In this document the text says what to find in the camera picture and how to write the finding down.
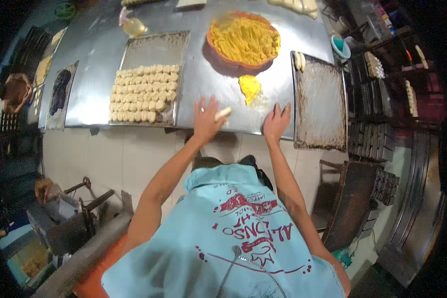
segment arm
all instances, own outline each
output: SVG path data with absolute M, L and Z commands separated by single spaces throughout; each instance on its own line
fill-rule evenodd
M 157 172 L 144 189 L 136 213 L 129 224 L 128 239 L 122 249 L 121 256 L 148 241 L 159 228 L 162 217 L 161 205 L 172 194 L 185 169 L 197 154 L 200 147 L 211 140 L 226 121 L 226 118 L 224 118 L 217 123 L 214 122 L 218 105 L 219 103 L 215 101 L 215 97 L 213 96 L 210 98 L 208 106 L 205 106 L 204 97 L 201 97 L 200 103 L 194 104 L 194 135 Z
M 275 111 L 268 113 L 263 125 L 263 134 L 270 151 L 278 198 L 285 204 L 288 213 L 308 245 L 310 253 L 327 260 L 334 267 L 347 297 L 351 290 L 351 281 L 343 266 L 323 245 L 306 210 L 298 183 L 280 149 L 280 137 L 290 123 L 290 108 L 290 104 L 287 104 L 282 114 L 280 105 L 276 104 Z

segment white tiled floor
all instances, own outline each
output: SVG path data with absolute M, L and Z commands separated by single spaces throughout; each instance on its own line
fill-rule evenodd
M 101 129 L 95 136 L 84 128 L 47 131 L 43 140 L 45 174 L 62 189 L 88 176 L 98 196 L 108 189 L 118 194 L 121 189 L 125 190 L 132 195 L 132 205 L 136 209 L 144 188 L 164 163 L 184 146 L 185 136 L 184 131 L 165 134 L 164 129 L 143 127 L 110 127 Z M 319 160 L 341 163 L 347 160 L 347 154 L 296 150 L 290 141 L 280 144 L 311 211 L 320 180 Z M 226 164 L 235 163 L 248 154 L 255 156 L 258 167 L 274 184 L 263 136 L 222 133 L 202 148 L 203 156 L 218 158 Z M 183 182 L 190 171 L 191 166 L 162 206 L 163 218 L 185 193 Z M 78 190 L 78 196 L 85 201 L 92 199 L 86 189 Z M 120 195 L 113 196 L 112 203 L 120 204 L 119 198 Z

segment grated yellow mixture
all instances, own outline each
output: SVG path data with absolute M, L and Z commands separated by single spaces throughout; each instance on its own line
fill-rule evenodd
M 261 21 L 235 17 L 213 21 L 210 30 L 215 47 L 233 61 L 258 65 L 278 56 L 280 34 Z
M 256 98 L 258 93 L 262 91 L 262 85 L 253 75 L 243 75 L 238 78 L 238 83 L 240 84 L 240 89 L 242 89 L 242 93 L 245 95 L 245 104 L 249 105 L 253 99 Z

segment stainless steel table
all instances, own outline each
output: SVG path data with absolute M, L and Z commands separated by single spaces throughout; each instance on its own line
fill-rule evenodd
M 177 115 L 177 126 L 193 126 L 192 103 L 200 95 L 215 94 L 221 107 L 232 107 L 232 115 L 224 131 L 260 134 L 264 117 L 275 103 L 291 102 L 294 107 L 290 51 L 301 51 L 334 63 L 328 32 L 321 13 L 316 20 L 267 0 L 209 0 L 199 10 L 178 11 L 177 0 L 146 3 L 138 6 L 130 16 L 138 17 L 148 28 L 145 34 L 189 30 L 189 47 L 182 76 L 182 90 Z M 38 126 L 44 127 L 49 98 L 56 73 L 79 60 L 75 74 L 66 127 L 107 125 L 111 87 L 122 58 L 128 36 L 118 26 L 120 1 L 102 1 L 82 12 L 69 25 L 49 69 L 43 90 Z M 239 69 L 224 65 L 205 42 L 211 20 L 230 10 L 243 10 L 265 17 L 280 32 L 281 50 L 273 64 L 256 77 L 262 83 L 265 104 L 247 107 L 238 85 Z M 293 139 L 292 121 L 284 138 Z

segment plastic bottle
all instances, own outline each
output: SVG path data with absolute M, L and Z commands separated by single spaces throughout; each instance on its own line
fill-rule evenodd
M 132 12 L 132 10 L 127 10 L 126 7 L 121 9 L 119 14 L 119 26 L 127 33 L 131 38 L 138 37 L 144 32 L 144 25 L 139 21 L 138 18 L 127 18 L 127 15 Z

